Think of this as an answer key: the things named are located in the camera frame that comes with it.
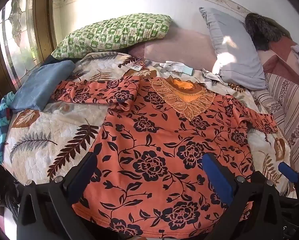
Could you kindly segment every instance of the teal plaid garment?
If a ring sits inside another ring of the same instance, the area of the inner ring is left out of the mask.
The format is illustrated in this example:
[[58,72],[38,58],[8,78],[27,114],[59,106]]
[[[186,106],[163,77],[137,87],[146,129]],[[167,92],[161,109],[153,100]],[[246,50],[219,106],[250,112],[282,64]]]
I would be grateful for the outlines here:
[[13,101],[14,94],[13,92],[9,92],[6,96],[2,98],[0,104],[0,164],[3,163],[3,152],[4,152],[4,144],[8,132],[8,127],[11,121],[11,110],[10,105]]

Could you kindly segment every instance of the bolt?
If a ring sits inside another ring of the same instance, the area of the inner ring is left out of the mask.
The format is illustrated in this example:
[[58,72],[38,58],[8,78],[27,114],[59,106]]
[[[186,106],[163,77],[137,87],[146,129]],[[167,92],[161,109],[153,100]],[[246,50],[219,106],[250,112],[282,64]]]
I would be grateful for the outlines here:
[[57,177],[54,179],[54,181],[55,181],[56,183],[62,182],[62,180],[63,180],[63,177],[62,177],[62,176],[57,176]]
[[27,180],[25,184],[26,184],[26,186],[31,185],[32,184],[32,180],[31,179]]
[[241,183],[245,182],[245,178],[243,176],[237,176],[236,180]]
[[270,181],[269,179],[266,181],[266,184],[269,185],[269,186],[273,186],[274,183],[272,181]]

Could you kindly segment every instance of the small packet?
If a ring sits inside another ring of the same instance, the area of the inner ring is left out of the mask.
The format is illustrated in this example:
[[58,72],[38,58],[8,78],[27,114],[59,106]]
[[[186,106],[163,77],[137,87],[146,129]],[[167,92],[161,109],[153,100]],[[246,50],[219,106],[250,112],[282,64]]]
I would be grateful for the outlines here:
[[140,71],[143,67],[147,66],[150,62],[151,61],[149,59],[140,58],[136,60],[130,68],[135,71]]

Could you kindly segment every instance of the quilted blanket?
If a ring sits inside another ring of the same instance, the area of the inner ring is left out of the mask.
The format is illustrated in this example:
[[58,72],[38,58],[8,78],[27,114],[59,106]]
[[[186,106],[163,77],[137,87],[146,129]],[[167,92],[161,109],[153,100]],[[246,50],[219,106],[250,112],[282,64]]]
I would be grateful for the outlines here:
[[[115,80],[126,75],[143,78],[172,76],[204,83],[209,90],[222,95],[231,94],[246,107],[260,112],[251,93],[243,87],[213,82],[197,70],[192,76],[167,71],[157,62],[137,72],[130,68],[135,61],[136,58],[123,53],[90,53],[76,63],[68,79],[79,82]],[[23,184],[28,179],[41,184],[55,176],[65,176],[88,152],[103,125],[107,109],[107,105],[51,102],[42,112],[27,109],[14,115],[5,143],[3,166]],[[272,180],[279,192],[286,192],[288,181],[277,166],[280,161],[290,164],[290,148],[281,135],[266,135],[251,129],[248,143],[255,169]]]

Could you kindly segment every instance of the wall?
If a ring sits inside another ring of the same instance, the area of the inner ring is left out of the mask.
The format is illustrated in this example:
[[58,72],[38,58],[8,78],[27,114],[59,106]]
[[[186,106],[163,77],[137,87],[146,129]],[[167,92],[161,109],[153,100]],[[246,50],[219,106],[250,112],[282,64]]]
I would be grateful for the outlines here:
[[249,11],[270,17],[299,43],[299,15],[288,0],[53,0],[57,42],[92,22],[135,12],[164,13],[176,25],[207,33],[198,7],[210,6],[241,20]]

